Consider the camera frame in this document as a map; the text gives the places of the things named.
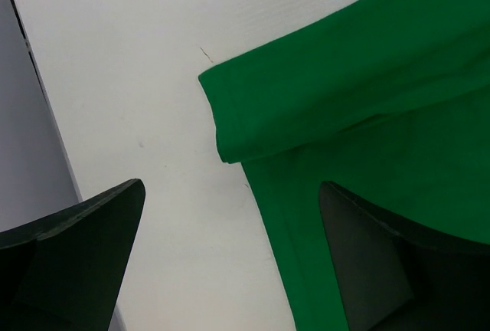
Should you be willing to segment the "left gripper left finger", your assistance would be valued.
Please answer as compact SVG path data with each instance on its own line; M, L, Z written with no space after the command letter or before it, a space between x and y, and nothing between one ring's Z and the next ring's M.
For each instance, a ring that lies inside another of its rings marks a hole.
M3 330L107 330L145 186L130 179L1 233Z

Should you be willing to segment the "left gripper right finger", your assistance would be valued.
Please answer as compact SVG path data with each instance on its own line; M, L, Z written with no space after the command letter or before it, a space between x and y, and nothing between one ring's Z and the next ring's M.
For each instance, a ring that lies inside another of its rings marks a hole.
M323 182L319 206L350 330L487 330L489 246Z

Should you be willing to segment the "green t shirt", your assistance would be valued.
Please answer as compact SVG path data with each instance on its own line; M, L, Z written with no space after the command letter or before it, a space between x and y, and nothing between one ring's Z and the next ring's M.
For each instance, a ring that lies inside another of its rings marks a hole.
M489 0L359 0L206 70L298 330L345 330L318 194L489 241Z

